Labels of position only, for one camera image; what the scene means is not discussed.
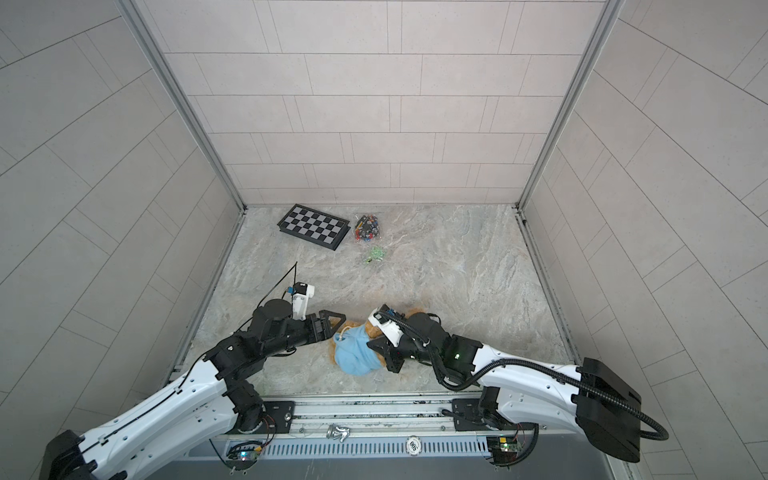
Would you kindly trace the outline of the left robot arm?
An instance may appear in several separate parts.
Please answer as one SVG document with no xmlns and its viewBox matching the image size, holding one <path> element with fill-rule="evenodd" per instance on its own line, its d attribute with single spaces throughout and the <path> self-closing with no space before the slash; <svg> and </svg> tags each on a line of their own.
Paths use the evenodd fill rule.
<svg viewBox="0 0 768 480">
<path fill-rule="evenodd" d="M 296 319 L 289 301 L 267 301 L 149 398 L 83 435 L 67 430 L 52 439 L 41 478 L 144 479 L 218 435 L 271 428 L 250 377 L 272 356 L 331 339 L 345 321 L 327 310 Z"/>
</svg>

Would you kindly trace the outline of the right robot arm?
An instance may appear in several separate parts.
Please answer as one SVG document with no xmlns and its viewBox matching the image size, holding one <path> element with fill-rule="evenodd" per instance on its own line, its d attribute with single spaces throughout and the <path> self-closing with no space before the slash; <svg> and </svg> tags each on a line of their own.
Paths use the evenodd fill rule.
<svg viewBox="0 0 768 480">
<path fill-rule="evenodd" d="M 481 388 L 475 421 L 495 430 L 525 426 L 583 435 L 601 452 L 640 459 L 642 398 L 603 362 L 542 363 L 503 353 L 480 341 L 446 332 L 436 315 L 402 315 L 388 307 L 368 318 L 381 335 L 369 341 L 389 371 L 407 360 L 431 366 L 452 391 Z"/>
</svg>

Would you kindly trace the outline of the small green pieces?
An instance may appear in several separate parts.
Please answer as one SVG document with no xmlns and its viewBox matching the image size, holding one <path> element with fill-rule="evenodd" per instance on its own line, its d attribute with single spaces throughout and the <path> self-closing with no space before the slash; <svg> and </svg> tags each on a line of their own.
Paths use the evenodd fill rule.
<svg viewBox="0 0 768 480">
<path fill-rule="evenodd" d="M 386 252 L 385 250 L 378 246 L 374 245 L 371 250 L 369 251 L 369 254 L 365 260 L 367 264 L 370 264 L 372 262 L 380 262 L 383 261 L 385 258 Z"/>
</svg>

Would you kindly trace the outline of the black white chessboard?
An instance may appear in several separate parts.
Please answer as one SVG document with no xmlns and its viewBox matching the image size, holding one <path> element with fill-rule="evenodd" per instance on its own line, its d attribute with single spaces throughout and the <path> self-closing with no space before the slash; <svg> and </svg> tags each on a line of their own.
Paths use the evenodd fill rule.
<svg viewBox="0 0 768 480">
<path fill-rule="evenodd" d="M 350 230 L 349 221 L 301 204 L 277 223 L 282 233 L 335 251 Z"/>
</svg>

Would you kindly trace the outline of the bag of colourful pieces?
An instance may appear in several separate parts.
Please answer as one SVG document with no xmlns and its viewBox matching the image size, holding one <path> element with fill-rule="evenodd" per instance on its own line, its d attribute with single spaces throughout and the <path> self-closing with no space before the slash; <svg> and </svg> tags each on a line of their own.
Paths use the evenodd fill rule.
<svg viewBox="0 0 768 480">
<path fill-rule="evenodd" d="M 354 236 L 357 241 L 372 241 L 380 234 L 379 219 L 376 215 L 365 214 L 357 218 Z"/>
</svg>

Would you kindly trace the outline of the silver metal clip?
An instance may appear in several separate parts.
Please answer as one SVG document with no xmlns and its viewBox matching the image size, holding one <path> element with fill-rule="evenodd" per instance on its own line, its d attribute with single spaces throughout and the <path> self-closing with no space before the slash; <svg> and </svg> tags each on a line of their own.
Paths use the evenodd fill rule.
<svg viewBox="0 0 768 480">
<path fill-rule="evenodd" d="M 329 441 L 344 444 L 351 436 L 351 428 L 338 424 L 331 424 L 326 431 L 326 439 Z"/>
</svg>

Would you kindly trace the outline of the right circuit board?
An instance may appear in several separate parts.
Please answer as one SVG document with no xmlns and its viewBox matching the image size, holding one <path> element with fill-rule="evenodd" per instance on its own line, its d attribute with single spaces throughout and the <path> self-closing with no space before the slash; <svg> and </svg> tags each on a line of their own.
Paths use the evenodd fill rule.
<svg viewBox="0 0 768 480">
<path fill-rule="evenodd" d="M 489 461 L 494 465 L 514 464 L 521 449 L 516 437 L 487 436 L 486 445 L 490 454 Z"/>
</svg>

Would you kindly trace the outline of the circuit board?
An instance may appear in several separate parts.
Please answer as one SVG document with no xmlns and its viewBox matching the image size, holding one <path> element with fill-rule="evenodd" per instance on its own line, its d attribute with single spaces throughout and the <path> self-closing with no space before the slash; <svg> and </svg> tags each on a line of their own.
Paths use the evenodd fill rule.
<svg viewBox="0 0 768 480">
<path fill-rule="evenodd" d="M 521 449 L 516 437 L 487 436 L 486 445 L 490 454 L 489 461 L 494 465 L 514 464 Z"/>
<path fill-rule="evenodd" d="M 237 462 L 256 462 L 264 446 L 265 443 L 260 440 L 246 441 L 233 445 L 227 452 L 227 458 Z"/>
</svg>

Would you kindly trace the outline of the left circuit board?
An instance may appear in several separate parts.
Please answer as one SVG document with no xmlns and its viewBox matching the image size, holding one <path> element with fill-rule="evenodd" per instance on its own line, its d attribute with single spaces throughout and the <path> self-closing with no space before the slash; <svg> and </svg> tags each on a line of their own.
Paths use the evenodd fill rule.
<svg viewBox="0 0 768 480">
<path fill-rule="evenodd" d="M 227 458 L 237 462 L 256 462 L 264 446 L 265 443 L 260 440 L 246 441 L 233 445 L 227 452 Z"/>
</svg>

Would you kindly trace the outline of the aluminium mounting rail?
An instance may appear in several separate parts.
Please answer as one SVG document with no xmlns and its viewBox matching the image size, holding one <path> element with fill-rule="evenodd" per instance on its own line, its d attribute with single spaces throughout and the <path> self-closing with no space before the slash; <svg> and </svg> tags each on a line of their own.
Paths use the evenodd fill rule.
<svg viewBox="0 0 768 480">
<path fill-rule="evenodd" d="M 134 442 L 143 446 L 168 437 L 184 449 L 211 438 L 228 436 L 234 440 L 272 438 L 277 442 L 336 443 L 326 439 L 331 424 L 351 428 L 344 443 L 370 438 L 450 437 L 469 435 L 457 432 L 449 413 L 454 398 L 479 398 L 478 392 L 452 397 L 442 394 L 310 396 L 294 401 L 293 421 L 287 434 L 244 435 L 235 431 L 238 412 L 225 395 L 201 386 L 161 391 L 133 409 L 88 432 L 92 441 Z"/>
</svg>

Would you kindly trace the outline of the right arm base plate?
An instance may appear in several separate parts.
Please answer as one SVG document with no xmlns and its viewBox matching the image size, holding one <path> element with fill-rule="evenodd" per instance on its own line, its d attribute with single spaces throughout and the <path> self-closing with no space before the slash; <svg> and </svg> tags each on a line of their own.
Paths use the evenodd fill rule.
<svg viewBox="0 0 768 480">
<path fill-rule="evenodd" d="M 530 422 L 511 423 L 498 413 L 491 413 L 488 409 L 483 410 L 479 404 L 479 398 L 454 398 L 451 401 L 450 409 L 444 410 L 443 413 L 449 413 L 457 432 L 503 431 L 522 433 L 537 429 L 537 426 Z"/>
</svg>

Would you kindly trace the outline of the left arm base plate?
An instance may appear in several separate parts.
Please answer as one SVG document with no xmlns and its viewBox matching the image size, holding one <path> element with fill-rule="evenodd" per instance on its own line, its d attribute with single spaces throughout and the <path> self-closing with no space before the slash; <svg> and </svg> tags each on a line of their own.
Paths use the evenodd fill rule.
<svg viewBox="0 0 768 480">
<path fill-rule="evenodd" d="M 235 431 L 244 434 L 287 434 L 293 421 L 294 401 L 266 401 L 240 415 Z"/>
</svg>

